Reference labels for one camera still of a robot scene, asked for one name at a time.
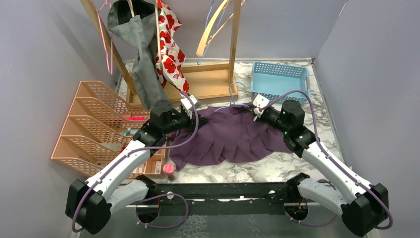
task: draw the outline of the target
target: gray garment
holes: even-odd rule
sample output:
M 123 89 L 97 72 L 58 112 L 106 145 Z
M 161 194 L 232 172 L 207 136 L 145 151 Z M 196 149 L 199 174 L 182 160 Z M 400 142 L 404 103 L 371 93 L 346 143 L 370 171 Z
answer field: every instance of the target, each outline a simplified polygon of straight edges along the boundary
M 120 24 L 118 15 L 127 14 L 118 12 L 118 4 L 122 1 L 126 0 L 119 0 L 112 5 L 108 14 L 108 29 L 138 49 L 132 77 L 142 105 L 149 110 L 156 101 L 167 99 L 155 70 L 155 57 L 158 53 L 156 17 L 154 14 L 144 18 L 136 15 L 128 22 Z

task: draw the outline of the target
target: wooden base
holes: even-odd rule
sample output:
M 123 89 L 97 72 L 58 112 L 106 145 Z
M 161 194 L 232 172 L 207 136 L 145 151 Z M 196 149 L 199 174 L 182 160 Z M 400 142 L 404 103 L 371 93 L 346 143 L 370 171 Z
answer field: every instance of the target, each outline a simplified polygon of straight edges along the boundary
M 182 72 L 190 84 L 191 95 L 196 96 L 201 104 L 229 102 L 229 63 L 208 63 L 202 65 L 182 66 Z M 238 99 L 236 84 L 232 86 L 234 100 Z M 179 105 L 181 95 L 179 91 L 170 84 L 165 87 L 165 93 L 173 105 Z M 127 89 L 127 102 L 133 105 L 141 105 L 137 95 L 132 95 Z

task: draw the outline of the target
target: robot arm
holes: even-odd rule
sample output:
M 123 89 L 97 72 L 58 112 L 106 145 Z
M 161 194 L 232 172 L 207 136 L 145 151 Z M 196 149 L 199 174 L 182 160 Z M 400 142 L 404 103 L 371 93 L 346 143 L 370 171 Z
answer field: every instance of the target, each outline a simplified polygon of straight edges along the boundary
M 317 168 L 337 188 L 335 191 L 301 174 L 288 181 L 296 188 L 294 196 L 308 198 L 333 211 L 341 216 L 348 229 L 359 236 L 364 236 L 388 218 L 385 209 L 371 194 L 388 207 L 387 189 L 380 183 L 371 184 L 332 155 L 322 142 L 318 143 L 315 134 L 303 125 L 305 112 L 298 101 L 286 100 L 280 112 L 273 107 L 264 109 L 268 104 L 269 100 L 262 95 L 254 98 L 255 121 L 280 130 L 286 146 Z
M 197 108 L 200 102 L 190 96 L 191 102 Z M 91 234 L 99 232 L 108 222 L 112 213 L 119 209 L 140 201 L 146 197 L 149 188 L 140 180 L 119 187 L 130 173 L 148 160 L 157 149 L 166 142 L 166 135 L 180 129 L 195 127 L 193 105 L 186 98 L 181 99 L 181 112 L 172 107 L 167 100 L 156 102 L 151 110 L 150 119 L 133 136 L 127 147 L 106 167 L 85 182 L 76 180 L 69 188 L 66 204 L 66 215 Z M 89 191 L 76 213 L 83 196 Z

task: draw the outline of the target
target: peach plastic organizer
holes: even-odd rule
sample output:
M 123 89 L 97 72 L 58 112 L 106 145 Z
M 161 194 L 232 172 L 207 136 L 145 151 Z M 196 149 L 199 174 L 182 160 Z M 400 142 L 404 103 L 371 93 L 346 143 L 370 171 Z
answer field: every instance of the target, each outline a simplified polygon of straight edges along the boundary
M 127 117 L 141 120 L 129 120 Z M 141 128 L 148 118 L 147 110 L 125 102 L 104 83 L 82 81 L 51 159 L 91 177 L 119 154 L 102 143 L 127 146 L 132 136 L 121 133 L 127 128 Z M 165 150 L 157 151 L 128 179 L 140 174 L 151 179 L 163 178 L 165 155 Z

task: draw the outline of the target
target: wooden hanger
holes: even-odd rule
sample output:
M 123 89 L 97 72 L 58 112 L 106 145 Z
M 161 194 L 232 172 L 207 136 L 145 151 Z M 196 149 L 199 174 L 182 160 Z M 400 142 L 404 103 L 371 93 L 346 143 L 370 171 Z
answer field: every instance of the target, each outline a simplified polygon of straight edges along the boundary
M 226 5 L 228 1 L 229 0 L 223 0 L 223 2 L 220 4 L 219 8 L 216 10 L 214 15 L 211 17 L 209 23 L 207 24 L 207 27 L 205 28 L 204 33 L 201 37 L 200 43 L 198 44 L 198 48 L 196 52 L 198 57 L 203 56 L 204 49 L 206 48 L 206 45 L 207 45 L 207 39 L 209 38 L 209 35 L 210 35 L 210 31 L 213 28 L 213 25 L 216 22 L 217 17 L 219 16 L 220 12 L 223 10 L 224 6 Z
M 201 40 L 200 40 L 200 43 L 199 43 L 199 45 L 197 47 L 197 56 L 198 57 L 202 57 L 203 56 L 205 48 L 216 37 L 216 35 L 221 31 L 221 29 L 223 27 L 225 27 L 225 25 L 229 22 L 229 20 L 233 18 L 233 14 L 234 13 L 232 13 L 228 17 L 228 19 L 219 27 L 219 29 L 213 35 L 209 36 L 210 31 L 211 31 L 214 23 L 216 22 L 216 19 L 217 19 L 218 15 L 220 14 L 220 12 L 222 10 L 225 10 L 226 8 L 229 7 L 229 5 L 232 3 L 232 0 L 229 0 L 229 2 L 227 4 L 226 4 L 226 2 L 227 1 L 223 1 L 222 2 L 222 4 L 220 6 L 223 6 L 223 7 L 220 8 L 220 6 L 219 6 L 219 8 L 217 9 L 217 11 L 214 13 L 213 17 L 211 18 L 210 23 L 207 25 L 206 29 L 204 30 L 204 33 L 203 33 L 203 35 L 201 37 Z
M 160 67 L 161 69 L 163 69 L 162 53 L 160 52 L 159 13 L 157 9 L 158 9 L 158 0 L 155 0 L 157 55 L 159 56 Z
M 241 2 L 241 6 L 245 3 L 246 0 L 242 0 Z M 230 19 L 233 18 L 233 13 L 230 15 L 230 17 L 228 17 L 228 19 L 219 27 L 219 29 L 211 36 L 209 36 L 209 41 L 207 41 L 206 47 L 210 44 L 210 42 L 216 37 L 216 35 L 219 33 L 219 31 L 221 31 L 221 29 L 229 22 Z
M 130 7 L 131 16 L 134 17 L 133 3 L 131 0 L 127 0 L 127 2 L 128 2 L 128 6 Z

